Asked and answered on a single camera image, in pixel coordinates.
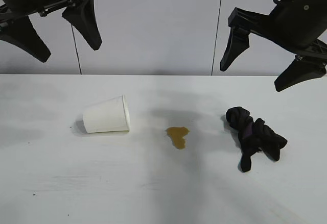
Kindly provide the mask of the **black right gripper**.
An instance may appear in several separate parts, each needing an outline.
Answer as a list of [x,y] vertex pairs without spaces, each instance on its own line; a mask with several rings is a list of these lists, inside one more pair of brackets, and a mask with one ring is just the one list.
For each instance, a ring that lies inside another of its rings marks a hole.
[[326,44],[319,40],[326,30],[326,0],[273,0],[268,15],[234,8],[228,18],[228,43],[220,61],[226,71],[249,48],[249,34],[268,39],[296,54],[274,81],[277,92],[326,75]]

